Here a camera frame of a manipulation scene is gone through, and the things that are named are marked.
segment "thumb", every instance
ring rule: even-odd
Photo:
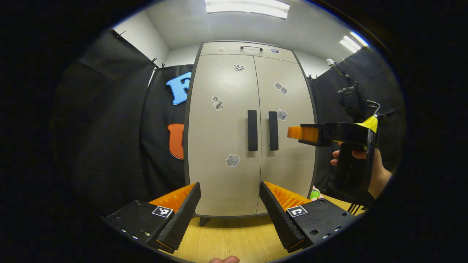
[[[210,260],[208,263],[224,263],[224,260],[215,257],[214,259]]]
[[[366,159],[367,157],[366,151],[353,150],[351,154],[356,159]]]
[[[224,259],[224,263],[239,263],[241,260],[236,256],[228,256]]]

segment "sticker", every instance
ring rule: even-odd
[[[239,158],[239,156],[230,154],[226,159],[226,165],[230,167],[236,167],[240,161],[241,159]]]
[[[220,98],[218,98],[218,96],[213,96],[211,98],[211,100],[213,101],[213,106],[214,106],[214,109],[217,110],[217,111],[220,111],[222,109],[224,109],[224,106],[223,106],[223,102],[221,101]]]
[[[278,119],[282,120],[282,121],[285,121],[286,118],[288,117],[288,115],[286,114],[286,112],[282,109],[279,109],[277,112],[276,112],[277,116],[278,116]]]
[[[171,213],[172,213],[172,209],[158,206],[151,214],[155,214],[155,215],[162,216],[162,217],[168,217]]]
[[[300,216],[300,215],[303,215],[303,214],[307,214],[307,211],[306,211],[306,210],[304,209],[304,207],[302,207],[301,205],[288,208],[287,210],[288,210],[288,213],[289,213],[292,217],[296,217],[296,216]]]
[[[275,88],[279,89],[283,94],[288,93],[288,90],[283,87],[283,85],[279,84],[278,82],[275,82]]]
[[[234,64],[233,67],[234,67],[234,70],[235,70],[235,71],[242,71],[242,70],[244,70],[244,68],[245,68],[244,66],[238,65],[238,64]]]

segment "black handle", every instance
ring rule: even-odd
[[[263,51],[263,48],[261,48],[261,47],[254,47],[254,46],[241,46],[241,49],[244,49],[244,47],[253,47],[253,48],[259,48],[259,49],[260,49],[260,51]]]
[[[278,116],[276,111],[268,112],[268,121],[270,123],[270,151],[278,150]]]
[[[249,128],[249,152],[258,150],[258,135],[257,135],[257,111],[247,111],[247,123]]]
[[[356,159],[352,156],[353,150],[363,150],[361,145],[343,143],[340,146],[340,156],[338,157],[337,175],[333,183],[340,186],[341,191],[353,195],[362,187],[366,176],[366,161]]]

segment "cabinet door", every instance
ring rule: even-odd
[[[314,172],[315,147],[288,138],[290,126],[313,124],[312,101],[300,66],[255,57],[262,124],[261,180],[307,196]],[[270,150],[269,111],[282,110],[278,119],[278,150]],[[265,213],[259,199],[257,213]]]
[[[254,58],[242,55],[200,56],[190,92],[189,179],[191,183],[200,182],[202,195],[196,214],[255,214],[261,148]],[[222,101],[224,108],[215,108],[218,103],[212,100],[214,96]],[[249,151],[248,147],[248,110],[256,110],[257,151]],[[227,164],[229,155],[232,155],[230,166]]]

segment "green object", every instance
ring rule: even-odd
[[[309,199],[312,199],[312,198],[319,198],[320,196],[320,191],[318,189],[312,189],[312,192],[310,192],[310,196],[309,196]]]

